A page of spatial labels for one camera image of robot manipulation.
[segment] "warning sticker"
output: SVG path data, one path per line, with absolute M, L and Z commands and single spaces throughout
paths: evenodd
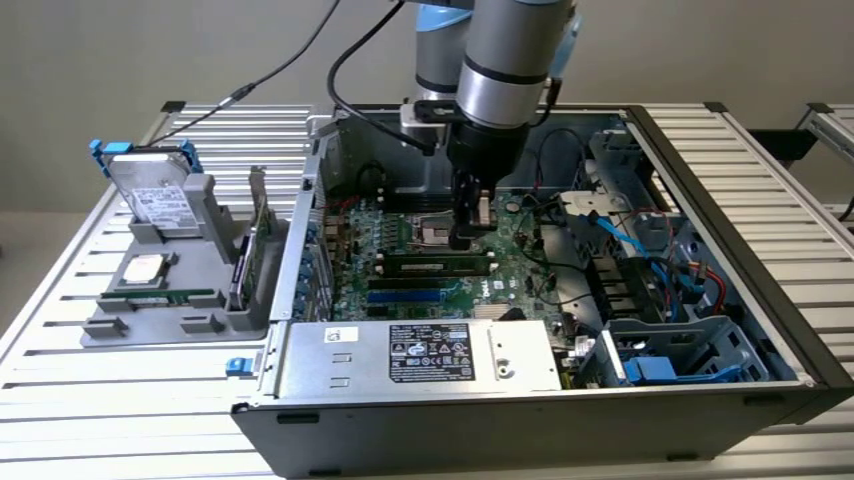
M 388 377 L 395 383 L 475 379 L 471 336 L 464 323 L 391 325 Z

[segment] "robotic arm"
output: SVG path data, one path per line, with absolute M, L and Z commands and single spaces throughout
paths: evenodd
M 420 3 L 465 8 L 472 2 Z M 449 130 L 455 249 L 496 229 L 495 187 L 516 168 L 561 44 L 563 70 L 573 15 L 573 0 L 480 0 L 473 12 L 421 6 L 413 112 L 419 122 Z

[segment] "aluminum extrusion table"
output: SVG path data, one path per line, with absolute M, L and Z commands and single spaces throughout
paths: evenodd
M 727 113 L 702 104 L 647 109 L 854 374 L 854 238 Z M 149 136 L 205 111 L 190 106 L 164 116 Z M 249 166 L 264 165 L 271 204 L 288 217 L 308 115 L 308 107 L 233 107 L 186 132 L 205 171 L 216 176 L 218 201 L 237 213 L 251 210 Z M 129 210 L 110 187 L 0 339 L 0 478 L 272 480 L 226 413 L 248 398 L 255 378 L 224 376 L 225 361 L 253 356 L 263 341 L 80 347 L 80 324 L 130 242 L 128 221 Z M 711 462 L 436 477 L 815 479 L 839 474 L 854 476 L 854 400 L 803 426 L 768 428 Z

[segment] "white wall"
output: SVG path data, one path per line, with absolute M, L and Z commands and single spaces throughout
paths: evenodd
M 4 0 L 0 209 L 86 210 L 105 186 L 89 139 L 138 138 L 165 100 L 218 100 L 291 54 L 328 3 Z M 328 66 L 388 8 L 344 0 L 305 57 L 248 101 L 327 101 Z M 792 125 L 807 101 L 854 102 L 851 0 L 580 0 L 580 10 L 563 101 L 718 100 L 768 127 Z M 409 93 L 413 11 L 344 67 L 352 101 Z M 848 194 L 854 172 L 800 170 L 810 186 Z

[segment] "motherboard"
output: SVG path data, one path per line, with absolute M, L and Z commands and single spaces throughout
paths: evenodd
M 496 319 L 509 312 L 559 323 L 547 267 L 523 254 L 536 255 L 541 241 L 521 205 L 521 196 L 499 194 L 497 230 L 465 253 L 447 247 L 449 211 L 385 213 L 380 203 L 361 200 L 327 216 L 333 320 Z

